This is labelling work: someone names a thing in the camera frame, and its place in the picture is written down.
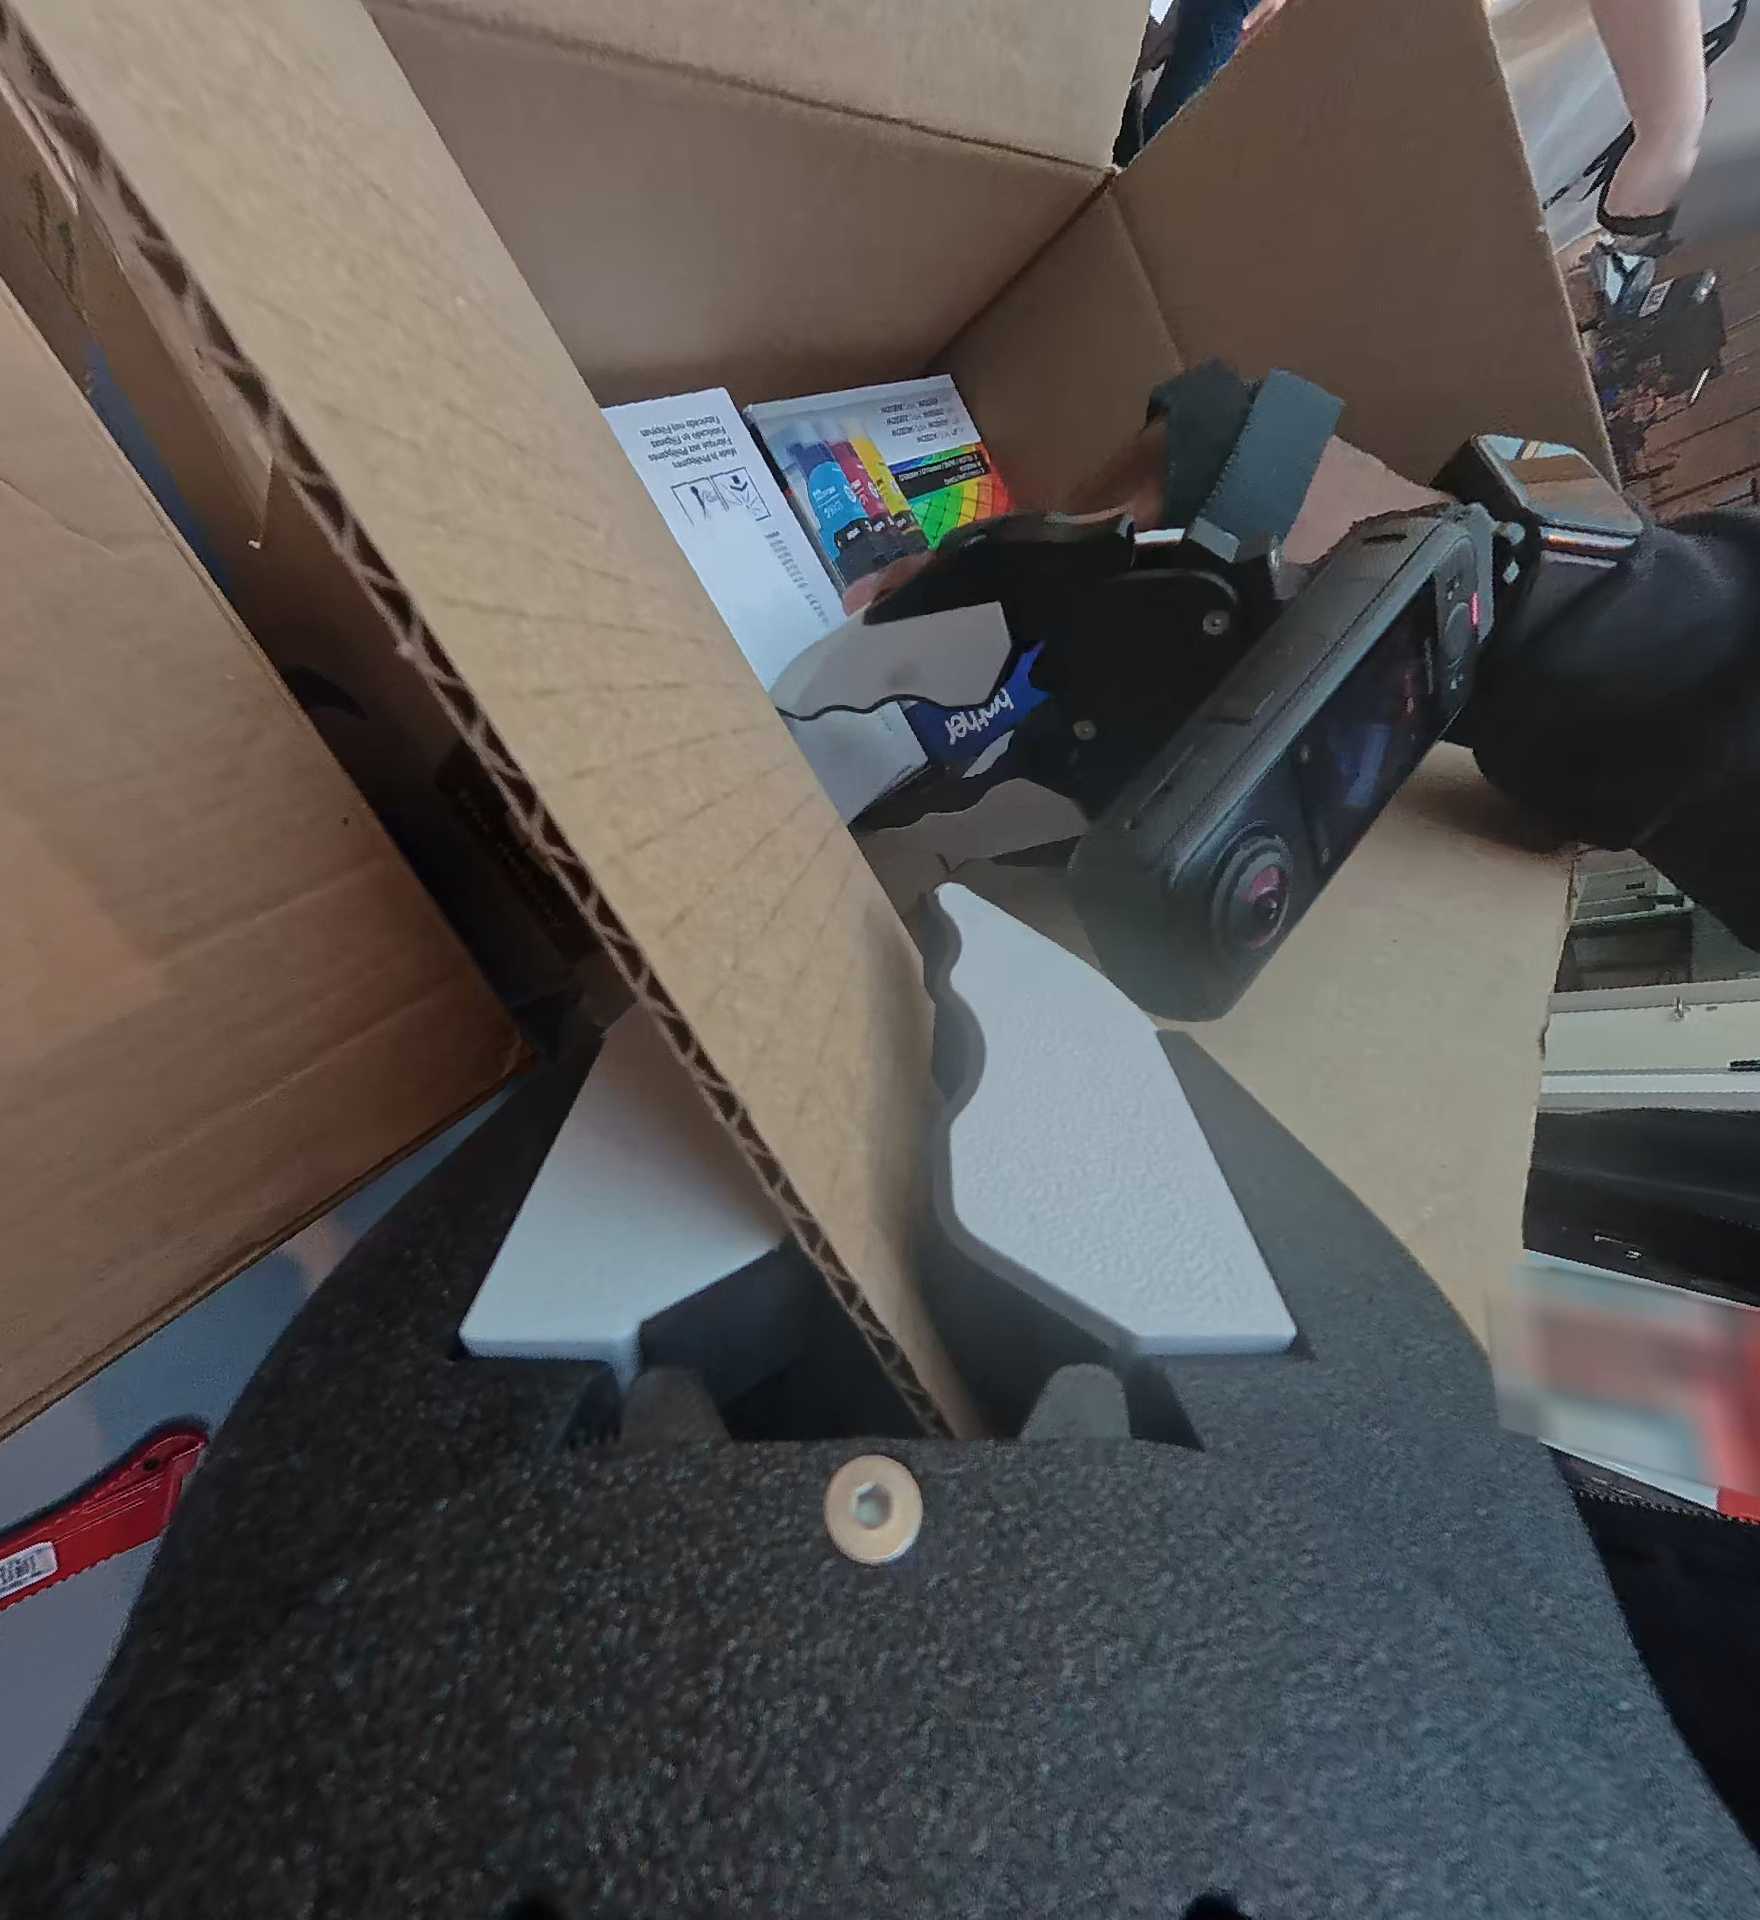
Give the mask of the plain brown cardboard box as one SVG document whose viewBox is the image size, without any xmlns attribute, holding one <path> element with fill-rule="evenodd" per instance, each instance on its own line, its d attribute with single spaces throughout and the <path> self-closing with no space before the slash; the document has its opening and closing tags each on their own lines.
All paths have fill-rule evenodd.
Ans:
<svg viewBox="0 0 1760 1920">
<path fill-rule="evenodd" d="M 0 1440 L 526 1055 L 0 275 Z"/>
</svg>

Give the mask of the white and blue small box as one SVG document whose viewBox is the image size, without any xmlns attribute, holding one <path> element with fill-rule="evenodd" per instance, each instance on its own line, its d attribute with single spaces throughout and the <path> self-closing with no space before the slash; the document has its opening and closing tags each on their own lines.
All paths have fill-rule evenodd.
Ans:
<svg viewBox="0 0 1760 1920">
<path fill-rule="evenodd" d="M 1020 652 L 1006 678 L 978 703 L 939 706 L 908 698 L 864 710 L 828 708 L 803 717 L 784 714 L 784 721 L 849 823 L 922 775 L 967 777 L 978 763 L 999 754 L 1012 730 L 1050 700 L 1031 679 L 1039 655 L 1039 646 Z"/>
</svg>

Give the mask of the large brown cardboard box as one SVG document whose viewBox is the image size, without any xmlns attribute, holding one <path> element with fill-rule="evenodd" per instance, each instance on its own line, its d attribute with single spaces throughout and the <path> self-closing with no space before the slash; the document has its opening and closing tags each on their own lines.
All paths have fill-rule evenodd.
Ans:
<svg viewBox="0 0 1760 1920">
<path fill-rule="evenodd" d="M 1086 507 L 1208 357 L 1605 461 L 1491 4 L 0 4 L 0 277 L 506 1009 L 601 958 L 922 1430 L 916 945 L 604 419 L 947 372 Z"/>
</svg>

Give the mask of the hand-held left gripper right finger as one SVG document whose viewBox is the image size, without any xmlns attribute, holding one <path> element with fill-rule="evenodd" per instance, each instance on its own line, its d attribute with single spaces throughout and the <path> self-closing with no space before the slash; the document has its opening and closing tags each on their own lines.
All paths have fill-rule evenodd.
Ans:
<svg viewBox="0 0 1760 1920">
<path fill-rule="evenodd" d="M 1121 1361 L 1292 1348 L 1296 1319 L 1155 1022 L 953 879 L 922 906 L 931 1247 Z"/>
</svg>

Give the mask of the colourful ink bottle box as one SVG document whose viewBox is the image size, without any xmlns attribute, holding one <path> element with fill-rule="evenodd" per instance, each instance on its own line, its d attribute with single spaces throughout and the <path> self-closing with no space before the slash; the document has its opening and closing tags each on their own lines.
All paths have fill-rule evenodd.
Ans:
<svg viewBox="0 0 1760 1920">
<path fill-rule="evenodd" d="M 1013 512 L 950 373 L 752 402 L 743 419 L 840 592 Z"/>
</svg>

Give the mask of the person's right hand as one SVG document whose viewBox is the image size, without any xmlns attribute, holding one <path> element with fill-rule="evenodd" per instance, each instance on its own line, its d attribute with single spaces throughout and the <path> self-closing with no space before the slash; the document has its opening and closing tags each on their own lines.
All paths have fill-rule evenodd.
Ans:
<svg viewBox="0 0 1760 1920">
<path fill-rule="evenodd" d="M 1372 452 L 1332 436 L 1278 551 L 1294 565 L 1322 564 L 1360 522 L 1452 504 L 1453 493 L 1411 482 Z"/>
</svg>

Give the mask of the person's right forearm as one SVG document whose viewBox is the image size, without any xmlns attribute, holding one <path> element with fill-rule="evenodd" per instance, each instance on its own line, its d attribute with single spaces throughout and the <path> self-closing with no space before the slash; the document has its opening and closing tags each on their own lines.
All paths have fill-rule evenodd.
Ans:
<svg viewBox="0 0 1760 1920">
<path fill-rule="evenodd" d="M 1565 574 L 1481 654 L 1479 773 L 1557 840 L 1637 854 L 1760 955 L 1760 509 Z"/>
</svg>

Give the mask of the black smartwatch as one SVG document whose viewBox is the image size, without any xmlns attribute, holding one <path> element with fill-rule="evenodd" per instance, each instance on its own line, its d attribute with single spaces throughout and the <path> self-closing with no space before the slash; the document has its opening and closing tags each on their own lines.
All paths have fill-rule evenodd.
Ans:
<svg viewBox="0 0 1760 1920">
<path fill-rule="evenodd" d="M 1481 507 L 1494 522 L 1491 592 L 1511 602 L 1542 568 L 1620 568 L 1647 520 L 1575 446 L 1474 434 L 1429 480 L 1434 491 Z"/>
</svg>

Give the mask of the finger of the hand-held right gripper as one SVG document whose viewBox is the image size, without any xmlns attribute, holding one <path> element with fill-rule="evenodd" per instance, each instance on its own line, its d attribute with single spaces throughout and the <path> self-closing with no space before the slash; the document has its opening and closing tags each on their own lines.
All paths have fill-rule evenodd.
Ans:
<svg viewBox="0 0 1760 1920">
<path fill-rule="evenodd" d="M 981 708 L 1012 672 L 1012 631 L 996 602 L 872 621 L 844 619 L 771 681 L 789 721 L 897 703 Z"/>
<path fill-rule="evenodd" d="M 873 861 L 933 861 L 957 868 L 1058 843 L 1073 843 L 1090 816 L 1073 797 L 1035 780 L 991 780 L 957 793 L 951 809 L 923 811 L 909 823 L 855 828 L 851 840 Z"/>
</svg>

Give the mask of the white table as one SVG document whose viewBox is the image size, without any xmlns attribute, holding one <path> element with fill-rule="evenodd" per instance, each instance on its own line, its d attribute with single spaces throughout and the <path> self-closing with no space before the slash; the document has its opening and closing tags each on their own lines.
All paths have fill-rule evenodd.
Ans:
<svg viewBox="0 0 1760 1920">
<path fill-rule="evenodd" d="M 1542 1114 L 1760 1114 L 1760 978 L 1557 991 Z"/>
</svg>

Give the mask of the white printed box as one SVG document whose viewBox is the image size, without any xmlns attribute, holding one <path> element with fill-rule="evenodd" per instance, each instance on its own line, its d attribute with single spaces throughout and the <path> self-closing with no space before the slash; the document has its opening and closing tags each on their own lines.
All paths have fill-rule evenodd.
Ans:
<svg viewBox="0 0 1760 1920">
<path fill-rule="evenodd" d="M 724 387 L 614 403 L 604 421 L 764 690 L 841 602 Z"/>
</svg>

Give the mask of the black device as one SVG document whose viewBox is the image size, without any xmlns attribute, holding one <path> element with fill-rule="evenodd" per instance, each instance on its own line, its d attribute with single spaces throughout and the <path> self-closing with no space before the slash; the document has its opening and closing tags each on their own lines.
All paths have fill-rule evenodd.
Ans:
<svg viewBox="0 0 1760 1920">
<path fill-rule="evenodd" d="M 1760 1112 L 1539 1116 L 1522 1245 L 1760 1308 Z"/>
</svg>

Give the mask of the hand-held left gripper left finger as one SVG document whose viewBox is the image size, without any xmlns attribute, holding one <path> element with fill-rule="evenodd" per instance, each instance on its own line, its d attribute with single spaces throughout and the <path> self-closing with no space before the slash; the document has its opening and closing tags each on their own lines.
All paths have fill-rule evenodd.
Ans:
<svg viewBox="0 0 1760 1920">
<path fill-rule="evenodd" d="M 642 1009 L 605 1029 L 461 1321 L 465 1355 L 643 1370 L 643 1329 L 785 1224 Z"/>
</svg>

